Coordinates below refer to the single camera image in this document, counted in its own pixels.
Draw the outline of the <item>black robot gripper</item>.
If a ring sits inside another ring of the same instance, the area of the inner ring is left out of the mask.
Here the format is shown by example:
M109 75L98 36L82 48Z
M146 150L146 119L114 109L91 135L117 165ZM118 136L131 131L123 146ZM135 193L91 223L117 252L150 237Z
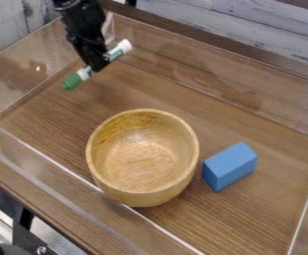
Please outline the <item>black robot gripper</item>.
M84 64L99 72L110 63L102 32L106 22L102 3L99 0L52 0L52 2L54 9L62 15L74 49Z

